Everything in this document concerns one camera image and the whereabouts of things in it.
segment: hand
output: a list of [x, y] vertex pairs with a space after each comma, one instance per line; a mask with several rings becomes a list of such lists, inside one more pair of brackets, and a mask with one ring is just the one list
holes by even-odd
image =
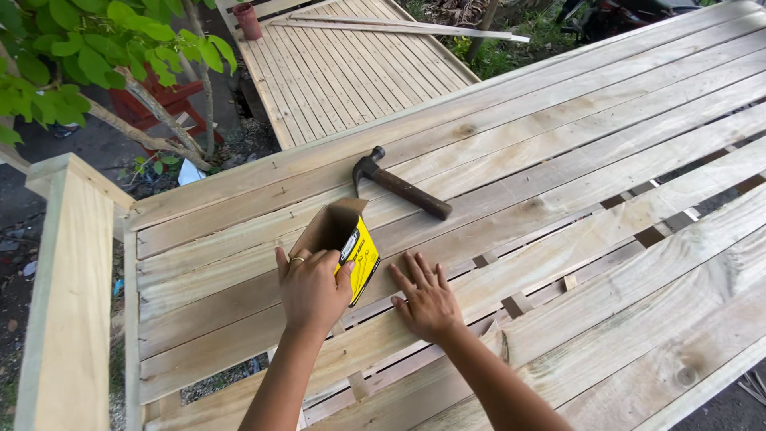
[[282, 306], [287, 315], [286, 329], [316, 332], [322, 339], [351, 302], [351, 271], [354, 261], [346, 262], [333, 275], [340, 258], [337, 250], [320, 250], [313, 255], [302, 248], [292, 262], [277, 247]]
[[407, 328], [423, 340], [436, 344], [442, 344], [455, 331], [466, 329], [460, 306], [441, 264], [436, 265], [437, 274], [434, 275], [420, 253], [413, 259], [410, 253], [405, 252], [404, 261], [415, 280], [414, 285], [396, 265], [391, 264], [389, 269], [408, 300], [404, 302], [398, 296], [391, 297], [391, 303]]

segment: hammer head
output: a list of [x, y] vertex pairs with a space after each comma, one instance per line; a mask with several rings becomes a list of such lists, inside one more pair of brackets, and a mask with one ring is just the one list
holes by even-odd
[[372, 153], [369, 156], [364, 156], [354, 165], [352, 171], [352, 179], [354, 180], [354, 190], [356, 190], [357, 197], [359, 196], [359, 180], [362, 177], [375, 181], [375, 174], [378, 173], [380, 166], [376, 163], [378, 160], [385, 156], [385, 150], [382, 146], [377, 146], [372, 149]]

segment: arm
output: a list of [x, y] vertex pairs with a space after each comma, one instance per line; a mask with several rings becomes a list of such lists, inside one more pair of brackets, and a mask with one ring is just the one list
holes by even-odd
[[302, 249], [288, 262], [277, 248], [285, 331], [240, 431], [295, 431], [319, 349], [351, 302], [354, 262], [333, 275], [339, 256], [336, 250], [312, 255]]
[[396, 265], [391, 274], [407, 297], [391, 298], [410, 331], [439, 344], [484, 407], [494, 429], [561, 430], [572, 428], [463, 323], [455, 295], [441, 265], [434, 274], [423, 256], [404, 253], [414, 283]]

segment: claw hammer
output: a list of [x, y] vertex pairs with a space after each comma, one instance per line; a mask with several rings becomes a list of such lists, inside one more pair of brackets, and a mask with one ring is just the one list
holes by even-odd
[[412, 184], [404, 181], [393, 173], [389, 173], [385, 169], [381, 169], [376, 163], [378, 160], [385, 156], [385, 150], [382, 146], [376, 146], [372, 149], [372, 153], [369, 156], [362, 157], [352, 171], [352, 177], [354, 180], [354, 189], [356, 195], [359, 196], [359, 180], [362, 177], [370, 179], [376, 182], [379, 186], [387, 189], [390, 192], [399, 195], [400, 197], [412, 202], [413, 204], [421, 207], [427, 213], [433, 215], [439, 220], [447, 220], [452, 212], [452, 205], [436, 199], [423, 190], [418, 189]]

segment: wooden hammer handle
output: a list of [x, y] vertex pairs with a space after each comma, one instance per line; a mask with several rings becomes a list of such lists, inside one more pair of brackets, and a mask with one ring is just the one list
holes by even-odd
[[378, 169], [378, 172], [375, 174], [375, 182], [381, 187], [390, 190], [421, 207], [427, 213], [439, 220], [447, 220], [447, 217], [449, 217], [452, 212], [452, 205], [436, 199], [393, 173], [389, 173], [383, 169]]

